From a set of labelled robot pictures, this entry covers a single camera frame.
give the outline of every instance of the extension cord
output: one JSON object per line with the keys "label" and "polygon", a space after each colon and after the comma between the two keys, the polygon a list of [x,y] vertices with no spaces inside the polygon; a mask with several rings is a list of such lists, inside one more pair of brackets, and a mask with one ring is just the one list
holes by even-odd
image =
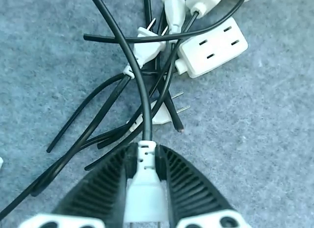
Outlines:
{"label": "extension cord", "polygon": [[176,69],[180,75],[187,72],[196,78],[239,56],[247,48],[240,28],[229,18],[219,27],[182,43]]}

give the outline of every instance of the black cable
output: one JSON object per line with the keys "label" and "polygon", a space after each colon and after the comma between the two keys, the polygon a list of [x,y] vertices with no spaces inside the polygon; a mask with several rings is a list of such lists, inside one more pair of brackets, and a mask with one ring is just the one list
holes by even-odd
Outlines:
{"label": "black cable", "polygon": [[66,124],[62,127],[60,132],[56,135],[54,140],[51,142],[51,144],[47,148],[47,152],[50,153],[52,149],[55,147],[55,145],[58,143],[60,138],[63,136],[63,134],[66,132],[66,130],[69,128],[69,126],[73,123],[73,121],[77,118],[77,116],[82,112],[82,110],[86,107],[86,105],[97,95],[99,94],[103,89],[105,89],[107,86],[111,85],[112,83],[121,80],[125,75],[124,74],[118,74],[114,77],[109,78],[104,83],[102,83],[100,86],[98,86],[96,89],[91,92],[86,99],[80,104],[78,109],[75,110],[75,112],[72,114],[70,119],[66,122]]}
{"label": "black cable", "polygon": [[[198,15],[198,13],[195,13],[195,14],[191,17],[190,21],[187,23],[186,27],[183,29],[184,31],[189,30],[189,28],[191,27],[191,25],[192,25],[193,22],[195,21],[197,15]],[[154,85],[152,86],[152,88],[149,90],[149,96],[150,96],[150,97],[151,97],[151,96],[153,95],[153,93],[156,91],[157,85],[159,84],[159,82],[161,81],[161,79],[163,79],[164,73],[166,73],[166,72],[169,70],[170,64],[171,64],[171,62],[175,59],[175,57],[176,57],[176,55],[177,55],[178,48],[179,48],[179,46],[181,45],[182,42],[183,42],[183,40],[179,40],[179,41],[176,43],[175,47],[172,49],[172,52],[171,52],[170,56],[168,57],[168,59],[167,59],[165,65],[164,65],[162,71],[159,73],[157,80],[155,81],[155,84],[154,84]],[[141,107],[137,109],[136,113],[132,116],[132,118],[130,119],[130,121],[127,123],[128,126],[127,126],[127,128],[124,130],[124,132],[122,133],[122,135],[124,135],[124,134],[128,131],[128,129],[135,123],[135,121],[136,121],[137,118],[139,117],[140,113],[141,113]],[[117,140],[119,140],[119,139],[120,139],[120,135],[118,135],[118,136],[115,137],[115,141],[117,141]],[[105,146],[107,146],[107,145],[108,145],[107,143],[102,143],[102,142],[101,142],[101,143],[99,143],[99,144],[97,145],[97,148],[98,148],[98,149],[101,149],[101,148],[103,148],[103,147],[105,147]]]}
{"label": "black cable", "polygon": [[106,20],[108,26],[110,27],[112,33],[116,37],[117,41],[119,42],[129,64],[132,68],[132,71],[135,75],[135,79],[137,82],[137,87],[139,90],[142,108],[143,108],[143,123],[144,123],[144,130],[143,130],[143,140],[152,140],[152,112],[151,112],[151,104],[149,102],[148,92],[136,61],[136,58],[128,45],[127,41],[125,40],[124,35],[122,34],[120,28],[118,27],[117,23],[113,19],[111,13],[107,9],[106,5],[102,0],[92,0],[100,13],[102,14],[103,18]]}
{"label": "black cable", "polygon": [[[164,35],[164,36],[127,37],[126,40],[129,43],[147,43],[147,42],[159,42],[159,41],[167,41],[167,40],[185,39],[185,38],[190,38],[192,36],[200,35],[224,23],[241,7],[244,1],[245,0],[239,0],[238,3],[233,7],[233,9],[230,10],[230,12],[227,13],[222,19],[212,24],[211,26],[201,29],[201,30],[183,32],[181,34]],[[96,42],[103,42],[103,43],[118,43],[117,39],[111,36],[84,34],[83,38],[84,40],[89,40],[89,41],[96,41]]]}
{"label": "black cable", "polygon": [[144,0],[144,12],[145,12],[145,23],[147,27],[153,20],[151,0]]}
{"label": "black cable", "polygon": [[[163,27],[165,25],[166,25],[166,14],[165,14],[165,11],[163,8],[163,10],[161,12],[160,20],[159,20],[158,30],[157,30],[158,35],[160,35],[162,33]],[[161,71],[160,70],[160,56],[158,56],[155,59],[155,70],[158,70],[158,72]],[[161,78],[161,80],[157,86],[159,94],[161,94],[161,92],[163,91],[164,86],[165,86],[165,80],[163,78]],[[168,109],[170,116],[171,116],[173,126],[175,127],[175,129],[178,132],[183,132],[184,126],[182,124],[182,121],[181,121],[178,113],[177,113],[176,107],[172,101],[171,94],[169,91],[166,92],[166,97],[164,99],[164,103]]]}
{"label": "black cable", "polygon": [[[198,16],[198,13],[194,13],[194,15],[191,17],[191,19],[188,21],[186,27],[184,28],[184,32],[188,31],[190,29],[190,27],[192,26],[192,24],[194,23],[194,21],[196,20]],[[169,58],[166,61],[166,64],[164,65],[162,71],[160,72],[157,82],[155,83],[155,85],[150,89],[150,93],[153,93],[156,88],[157,85],[159,83],[159,81],[161,80],[161,78],[163,78],[163,74],[168,71],[167,74],[167,79],[166,79],[166,85],[164,87],[164,91],[162,92],[162,94],[159,96],[156,104],[153,107],[152,110],[152,114],[153,116],[158,112],[159,108],[162,105],[163,99],[165,97],[165,94],[170,86],[170,82],[171,82],[171,78],[173,75],[173,69],[174,69],[174,61],[175,61],[175,57],[176,57],[176,53],[177,50],[179,48],[179,46],[181,45],[181,43],[183,42],[183,40],[178,40],[176,45],[173,47],[172,52],[169,56]],[[140,124],[131,134],[129,134],[124,140],[122,140],[118,145],[116,145],[112,150],[110,150],[108,153],[106,153],[104,156],[102,156],[101,158],[97,159],[96,161],[94,161],[93,163],[87,165],[84,169],[86,171],[89,171],[91,169],[93,169],[98,163],[100,163],[105,157],[107,157],[108,155],[110,155],[112,152],[114,152],[116,149],[123,147],[125,145],[128,145],[143,129],[143,124]]]}
{"label": "black cable", "polygon": [[45,178],[38,181],[38,183],[33,188],[34,195],[41,193],[54,180],[54,178],[61,172],[61,170],[73,158],[73,156],[80,150],[80,148],[84,145],[84,143],[86,143],[87,139],[95,131],[95,129],[101,123],[104,116],[108,113],[113,103],[117,100],[121,92],[124,90],[125,86],[129,83],[130,79],[131,78],[129,76],[124,76],[124,78],[119,82],[119,84],[116,86],[114,91],[110,94],[107,101],[99,110],[95,118],[88,125],[88,127],[85,129],[83,134],[72,145],[69,151],[62,157],[62,160],[60,160],[60,162],[53,168],[53,170],[50,170],[47,173]]}
{"label": "black cable", "polygon": [[[163,99],[164,99],[165,94],[166,94],[166,90],[170,86],[171,79],[172,79],[172,76],[173,76],[173,72],[172,72],[173,69],[174,69],[174,59],[173,59],[173,62],[171,63],[171,65],[170,65],[170,69],[168,71],[168,75],[167,75],[167,79],[166,79],[166,85],[164,86],[164,90],[162,92],[163,95],[160,95],[160,97],[158,98],[156,104],[153,107],[153,110],[152,110],[153,117],[156,115],[156,113],[158,112],[159,108],[161,107]],[[117,146],[115,146],[112,150],[110,150],[108,153],[106,153],[101,158],[97,159],[95,162],[87,165],[84,169],[86,171],[90,171],[98,163],[100,163],[106,156],[110,155],[111,153],[113,153],[118,148],[121,148],[121,147],[124,147],[124,146],[128,145],[136,136],[138,136],[138,134],[141,133],[142,129],[143,129],[143,125],[141,123],[131,134],[129,134],[125,139],[123,139]]]}

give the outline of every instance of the plug prong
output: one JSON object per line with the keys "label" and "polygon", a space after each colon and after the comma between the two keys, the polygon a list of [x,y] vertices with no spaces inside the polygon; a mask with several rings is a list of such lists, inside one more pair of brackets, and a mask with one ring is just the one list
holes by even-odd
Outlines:
{"label": "plug prong", "polygon": [[174,96],[172,96],[171,99],[175,99],[175,98],[177,98],[177,97],[179,97],[179,96],[181,96],[181,95],[183,95],[183,94],[184,94],[184,92],[181,91],[181,92],[175,94]]}
{"label": "plug prong", "polygon": [[187,109],[189,109],[189,108],[191,108],[191,105],[185,106],[185,107],[183,107],[183,108],[177,110],[177,113],[179,114],[179,113],[181,113],[181,112],[183,112],[183,111],[185,111],[185,110],[187,110]]}
{"label": "plug prong", "polygon": [[165,30],[163,30],[163,32],[161,33],[161,36],[165,35],[167,31],[168,31],[168,26],[166,26]]}
{"label": "plug prong", "polygon": [[156,18],[152,19],[151,23],[149,23],[149,25],[148,25],[148,27],[146,29],[150,30],[155,22],[156,22]]}

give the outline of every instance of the gray carpet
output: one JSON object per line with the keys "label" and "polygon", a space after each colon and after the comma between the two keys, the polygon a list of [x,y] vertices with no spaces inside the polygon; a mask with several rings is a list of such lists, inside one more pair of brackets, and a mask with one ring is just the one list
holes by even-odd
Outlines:
{"label": "gray carpet", "polygon": [[[127,36],[144,26],[142,0],[104,0]],[[154,127],[154,140],[200,169],[253,226],[314,227],[314,0],[251,0],[234,18],[249,43],[238,58],[190,79],[171,93],[185,132]],[[236,0],[198,20],[202,28]],[[159,16],[161,1],[153,2]],[[0,209],[5,208],[77,139],[110,93],[98,96],[51,154],[46,147],[81,101],[127,61],[118,45],[84,41],[111,34],[91,0],[0,0]],[[125,123],[138,107],[128,86],[94,135]],[[50,212],[104,154],[76,155],[38,197],[2,221],[14,228]]]}

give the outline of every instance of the black electrical cord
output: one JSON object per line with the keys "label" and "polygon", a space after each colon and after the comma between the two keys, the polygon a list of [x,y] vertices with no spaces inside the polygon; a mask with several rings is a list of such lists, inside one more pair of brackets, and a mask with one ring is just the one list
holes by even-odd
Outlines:
{"label": "black electrical cord", "polygon": [[55,145],[58,143],[60,138],[63,136],[63,134],[66,132],[66,130],[70,127],[70,125],[73,123],[73,121],[77,118],[77,116],[82,112],[82,110],[86,107],[86,105],[97,95],[99,94],[103,89],[111,85],[112,83],[115,83],[118,80],[121,80],[125,75],[123,73],[118,74],[114,77],[109,78],[105,82],[103,82],[101,85],[99,85],[96,89],[91,92],[86,99],[80,104],[80,106],[75,110],[75,112],[72,114],[70,119],[65,123],[65,125],[62,127],[62,129],[59,131],[59,133],[56,135],[54,140],[50,143],[50,145],[47,148],[47,152],[50,153],[52,149],[55,147]]}
{"label": "black electrical cord", "polygon": [[[187,25],[185,26],[185,28],[183,30],[184,32],[186,32],[186,31],[188,31],[190,29],[190,27],[192,26],[192,24],[196,20],[197,16],[198,16],[198,13],[194,13],[193,14],[191,19],[188,21]],[[156,88],[157,88],[157,85],[158,85],[159,81],[161,80],[161,78],[163,78],[164,73],[167,70],[169,70],[168,74],[167,74],[167,78],[166,78],[166,85],[164,87],[164,91],[161,93],[161,95],[159,96],[156,104],[153,107],[153,110],[152,110],[153,116],[158,112],[159,108],[161,107],[162,102],[163,102],[164,97],[165,97],[165,94],[166,94],[167,90],[169,89],[169,86],[170,86],[170,83],[171,83],[171,79],[172,79],[172,75],[173,75],[174,61],[175,61],[176,53],[177,53],[177,50],[178,50],[178,48],[179,48],[179,46],[181,45],[182,42],[183,42],[182,40],[178,40],[177,43],[174,45],[174,47],[172,48],[172,52],[171,52],[169,58],[167,59],[166,64],[164,65],[162,71],[160,72],[155,85],[150,89],[150,93],[154,93]],[[86,166],[85,170],[89,171],[89,170],[93,169],[98,163],[100,163],[105,157],[107,157],[109,154],[114,152],[116,149],[118,149],[120,147],[123,147],[125,145],[128,145],[142,131],[142,129],[143,129],[143,124],[141,123],[131,134],[129,134],[124,140],[122,140],[112,150],[110,150],[108,153],[106,153],[101,158],[97,159],[95,162],[93,162],[93,163],[89,164],[88,166]]]}
{"label": "black electrical cord", "polygon": [[34,189],[35,185],[44,177],[47,176],[47,173],[51,171],[63,157],[59,158],[54,162],[48,169],[46,169],[37,179],[35,179],[26,189],[24,189],[4,210],[0,212],[0,221],[2,221],[10,212],[12,212]]}
{"label": "black electrical cord", "polygon": [[[166,14],[165,14],[165,11],[163,8],[163,10],[161,12],[160,20],[159,20],[158,30],[157,30],[158,35],[160,35],[162,33],[162,30],[163,30],[165,25],[166,25]],[[161,69],[160,69],[160,55],[157,56],[157,58],[155,59],[155,70],[157,70],[158,72],[161,71]],[[160,82],[157,86],[159,94],[161,94],[164,86],[165,86],[165,81],[162,78],[162,79],[160,79]],[[166,97],[164,99],[164,103],[168,109],[170,116],[171,116],[173,126],[175,127],[175,129],[178,132],[183,132],[184,126],[182,124],[182,121],[181,121],[178,113],[177,113],[176,107],[172,101],[172,98],[171,98],[169,91],[166,92]]]}
{"label": "black electrical cord", "polygon": [[148,97],[148,92],[136,61],[136,58],[128,45],[127,41],[125,40],[124,35],[122,34],[120,28],[118,27],[117,23],[113,19],[111,13],[107,9],[106,5],[102,0],[92,0],[100,13],[102,14],[103,18],[106,20],[109,28],[111,29],[112,33],[116,37],[117,41],[119,42],[129,64],[130,67],[135,75],[135,79],[137,82],[137,87],[139,90],[142,108],[143,108],[143,123],[144,123],[144,130],[143,130],[143,140],[152,140],[152,112],[151,112],[151,104]]}
{"label": "black electrical cord", "polygon": [[69,151],[62,157],[62,160],[50,170],[47,175],[37,182],[34,186],[32,194],[34,196],[40,194],[53,180],[54,178],[61,172],[61,170],[65,167],[65,165],[73,158],[73,156],[81,149],[81,147],[86,143],[87,139],[91,136],[91,134],[96,130],[98,125],[101,123],[104,116],[108,113],[113,103],[117,100],[121,92],[124,90],[125,86],[130,81],[129,76],[124,76],[124,78],[119,82],[114,91],[110,94],[107,101],[104,103],[102,108],[99,110],[95,118],[85,129],[83,134],[76,140],[76,142],[72,145]]}
{"label": "black electrical cord", "polygon": [[[127,37],[126,40],[129,43],[147,43],[147,42],[159,42],[159,41],[168,41],[168,40],[176,40],[176,39],[185,39],[190,38],[192,36],[200,35],[206,33],[217,26],[224,23],[228,18],[230,18],[244,3],[245,0],[239,0],[238,3],[227,13],[222,19],[213,25],[196,31],[183,32],[181,34],[171,34],[164,36],[149,36],[149,37]],[[103,43],[118,43],[117,39],[111,36],[101,36],[101,35],[92,35],[92,34],[84,34],[84,40],[103,42]]]}
{"label": "black electrical cord", "polygon": [[151,0],[144,0],[145,23],[148,26],[153,20]]}

